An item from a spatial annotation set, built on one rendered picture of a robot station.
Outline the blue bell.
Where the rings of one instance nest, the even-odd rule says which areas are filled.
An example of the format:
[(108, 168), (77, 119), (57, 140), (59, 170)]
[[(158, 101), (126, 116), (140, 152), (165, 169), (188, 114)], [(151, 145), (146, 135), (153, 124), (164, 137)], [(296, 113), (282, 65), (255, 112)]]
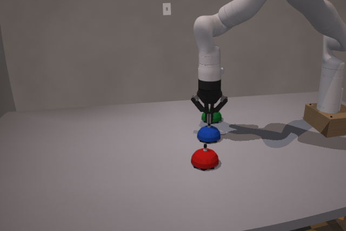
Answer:
[(202, 127), (198, 131), (197, 138), (200, 142), (205, 142), (209, 144), (211, 142), (217, 143), (217, 140), (221, 139), (221, 135), (216, 127), (208, 124), (207, 126)]

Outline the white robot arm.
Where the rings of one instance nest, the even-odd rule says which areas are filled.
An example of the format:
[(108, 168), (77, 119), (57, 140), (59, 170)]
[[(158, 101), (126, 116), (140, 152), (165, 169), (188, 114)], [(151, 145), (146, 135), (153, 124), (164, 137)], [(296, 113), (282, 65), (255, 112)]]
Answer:
[[(224, 74), (224, 69), (221, 68), (221, 51), (219, 46), (214, 45), (213, 37), (251, 19), (266, 1), (233, 0), (221, 7), (217, 14), (200, 16), (195, 20), (199, 80), (219, 81), (221, 74)], [(345, 62), (337, 58), (333, 50), (346, 51), (346, 24), (328, 0), (286, 1), (323, 34), (322, 68), (316, 109), (324, 113), (337, 113), (342, 102)]]

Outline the green service bell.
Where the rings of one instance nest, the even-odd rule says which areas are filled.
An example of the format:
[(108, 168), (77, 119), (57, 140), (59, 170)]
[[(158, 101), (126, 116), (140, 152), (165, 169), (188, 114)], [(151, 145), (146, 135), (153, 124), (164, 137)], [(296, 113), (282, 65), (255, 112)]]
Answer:
[[(205, 113), (202, 114), (202, 120), (205, 122)], [(217, 112), (217, 113), (213, 113), (213, 123), (218, 123), (219, 121), (222, 120), (222, 115), (220, 112)], [(211, 124), (213, 124), (211, 123)]]

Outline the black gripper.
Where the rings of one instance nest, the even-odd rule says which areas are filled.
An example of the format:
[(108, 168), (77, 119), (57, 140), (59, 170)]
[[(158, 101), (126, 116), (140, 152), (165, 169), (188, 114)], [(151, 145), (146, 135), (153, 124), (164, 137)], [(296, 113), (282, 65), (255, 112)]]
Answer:
[[(214, 104), (221, 98), (221, 102), (214, 108)], [(204, 107), (198, 100), (204, 103)], [(195, 96), (192, 96), (191, 101), (199, 109), (205, 113), (205, 121), (207, 124), (213, 122), (213, 113), (217, 113), (227, 103), (228, 98), (222, 95), (221, 79), (219, 81), (201, 81), (198, 79), (198, 91)], [(210, 104), (210, 113), (208, 105)]]

